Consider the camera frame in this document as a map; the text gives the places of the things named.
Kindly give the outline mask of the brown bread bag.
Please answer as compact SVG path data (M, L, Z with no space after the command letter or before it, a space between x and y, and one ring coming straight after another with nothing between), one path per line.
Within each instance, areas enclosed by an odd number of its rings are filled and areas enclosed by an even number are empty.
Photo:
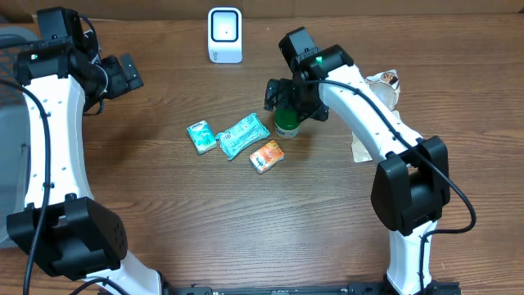
M395 109L400 96L400 82L396 70L388 70L368 76L364 81L392 114L400 118L399 112ZM355 134L352 134L351 150L354 162L372 160L368 150Z

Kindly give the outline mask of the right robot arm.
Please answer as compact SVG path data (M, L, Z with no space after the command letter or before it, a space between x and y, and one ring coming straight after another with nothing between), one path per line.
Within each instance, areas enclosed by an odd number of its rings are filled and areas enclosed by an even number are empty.
M292 79L271 79L264 107L281 130L304 120L325 121L335 111L376 164L371 203L389 229L390 263L381 283L353 283L351 294L457 294L429 272L431 237L449 202L445 144L410 129L369 88L353 59L338 45L321 49L304 27L278 47Z

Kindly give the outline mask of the teal tissue pack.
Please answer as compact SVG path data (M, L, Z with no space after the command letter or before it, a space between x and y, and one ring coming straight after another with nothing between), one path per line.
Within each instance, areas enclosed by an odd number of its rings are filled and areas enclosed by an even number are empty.
M199 155L217 147L215 136L206 120L188 126L187 132Z

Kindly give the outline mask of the green lid jar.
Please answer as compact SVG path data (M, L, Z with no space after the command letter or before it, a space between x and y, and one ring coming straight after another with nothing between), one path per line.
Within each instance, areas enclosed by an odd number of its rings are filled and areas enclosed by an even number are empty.
M275 130L282 138L294 138L298 135L300 122L297 113L291 109L278 108L275 112Z

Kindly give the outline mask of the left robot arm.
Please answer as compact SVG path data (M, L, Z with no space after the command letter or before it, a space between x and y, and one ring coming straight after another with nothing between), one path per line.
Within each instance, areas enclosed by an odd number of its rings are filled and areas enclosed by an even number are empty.
M21 211L7 217L10 239L51 277L108 293L168 294L163 275L129 250L124 224L95 201L84 161L83 117L142 87L132 58L101 57L89 19L64 7L37 14L41 38L21 51L10 87L29 112L29 183Z

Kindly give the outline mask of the orange tissue pack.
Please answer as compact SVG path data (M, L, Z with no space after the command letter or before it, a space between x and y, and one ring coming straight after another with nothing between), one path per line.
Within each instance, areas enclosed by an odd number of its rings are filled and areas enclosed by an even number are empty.
M285 153L275 140L271 140L250 155L251 164L263 174L285 158Z

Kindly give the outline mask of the teal wet wipes pack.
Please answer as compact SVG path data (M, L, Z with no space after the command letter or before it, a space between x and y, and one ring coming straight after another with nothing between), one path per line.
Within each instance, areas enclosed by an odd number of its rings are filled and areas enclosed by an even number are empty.
M270 136L269 130L262 124L256 113L244 117L235 125L218 133L215 139L228 160L233 160L251 144Z

